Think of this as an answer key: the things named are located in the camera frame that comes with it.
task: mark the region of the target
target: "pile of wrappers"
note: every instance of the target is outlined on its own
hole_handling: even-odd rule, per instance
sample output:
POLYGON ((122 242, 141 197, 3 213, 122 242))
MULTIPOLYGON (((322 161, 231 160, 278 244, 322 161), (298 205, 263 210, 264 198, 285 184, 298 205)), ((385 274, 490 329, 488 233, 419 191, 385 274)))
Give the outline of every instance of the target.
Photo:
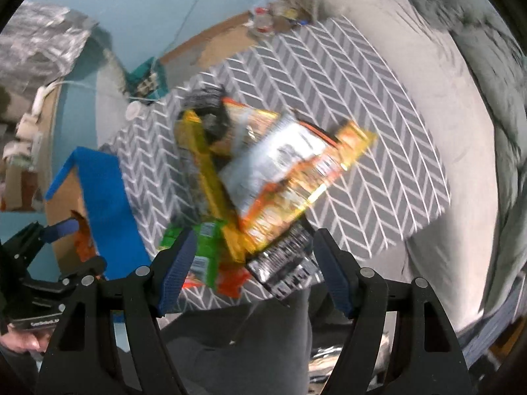
MULTIPOLYGON (((254 277, 283 299, 318 271, 304 212, 375 135, 351 121, 327 133, 292 109, 255 109, 208 87, 186 97, 175 138, 201 221, 183 287, 207 285, 236 298, 254 277)), ((181 229, 169 227, 159 250, 181 229)))

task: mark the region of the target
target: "gray bedding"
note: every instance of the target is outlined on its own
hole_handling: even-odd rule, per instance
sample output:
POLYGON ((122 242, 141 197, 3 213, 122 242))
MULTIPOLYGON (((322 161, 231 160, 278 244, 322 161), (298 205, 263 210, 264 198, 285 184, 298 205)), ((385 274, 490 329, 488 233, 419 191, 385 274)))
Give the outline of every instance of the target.
POLYGON ((524 55, 488 0, 412 0, 428 23, 452 35, 486 100, 495 127, 499 239, 485 302, 503 304, 527 260, 527 117, 524 55))

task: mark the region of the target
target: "wooden baseboard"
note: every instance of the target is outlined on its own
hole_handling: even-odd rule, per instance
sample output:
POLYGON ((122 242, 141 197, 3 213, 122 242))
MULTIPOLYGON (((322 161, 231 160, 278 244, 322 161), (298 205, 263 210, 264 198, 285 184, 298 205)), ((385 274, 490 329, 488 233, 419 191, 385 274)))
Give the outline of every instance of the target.
POLYGON ((163 55, 159 60, 162 64, 166 64, 170 60, 180 56, 186 51, 190 50, 194 46, 205 43, 208 40, 218 36, 219 34, 225 33, 231 28, 238 27, 249 20, 249 12, 244 12, 233 16, 223 22, 217 23, 216 25, 202 31, 198 35, 192 37, 183 44, 177 46, 174 50, 171 50, 167 54, 163 55))

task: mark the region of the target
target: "gray chevron tablecloth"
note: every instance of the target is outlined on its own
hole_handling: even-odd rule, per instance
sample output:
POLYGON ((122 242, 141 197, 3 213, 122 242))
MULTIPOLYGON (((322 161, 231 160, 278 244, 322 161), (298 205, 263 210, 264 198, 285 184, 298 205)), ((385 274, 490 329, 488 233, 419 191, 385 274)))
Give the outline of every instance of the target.
MULTIPOLYGON (((152 257, 170 221, 196 222, 175 149, 173 126, 186 93, 225 85, 256 108, 296 108, 329 132, 346 120, 378 133, 358 164, 308 212, 344 250, 371 258, 436 219, 450 204, 445 171, 407 91, 367 39, 345 18, 302 27, 226 59, 173 90, 104 150, 118 156, 138 230, 152 257)), ((320 281, 316 276, 308 284, 320 281)), ((251 280, 240 299, 202 287, 184 290, 181 311, 269 298, 251 280)))

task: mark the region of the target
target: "blue gripper pad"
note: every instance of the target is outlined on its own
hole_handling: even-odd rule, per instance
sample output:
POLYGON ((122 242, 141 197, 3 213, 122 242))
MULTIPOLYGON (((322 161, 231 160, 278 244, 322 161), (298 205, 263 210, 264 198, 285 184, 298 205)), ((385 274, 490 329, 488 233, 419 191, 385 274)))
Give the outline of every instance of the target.
MULTIPOLYGON (((172 248, 174 248, 177 243, 178 240, 176 239, 169 250, 172 251, 172 248)), ((198 236, 194 230, 191 230, 163 279, 161 297, 159 305, 157 306, 157 310, 161 315, 170 313, 176 307, 181 288, 183 287, 185 278, 190 271, 190 266, 194 261, 197 249, 198 236)))
POLYGON ((330 245, 328 245, 329 240, 326 241, 325 239, 327 236, 335 244, 327 230, 317 230, 313 238, 313 252, 315 253, 315 258, 324 276, 324 281, 326 282, 329 295, 335 307, 344 313, 344 315, 350 316, 353 311, 353 304, 350 299, 349 281, 337 258, 331 251, 330 245))

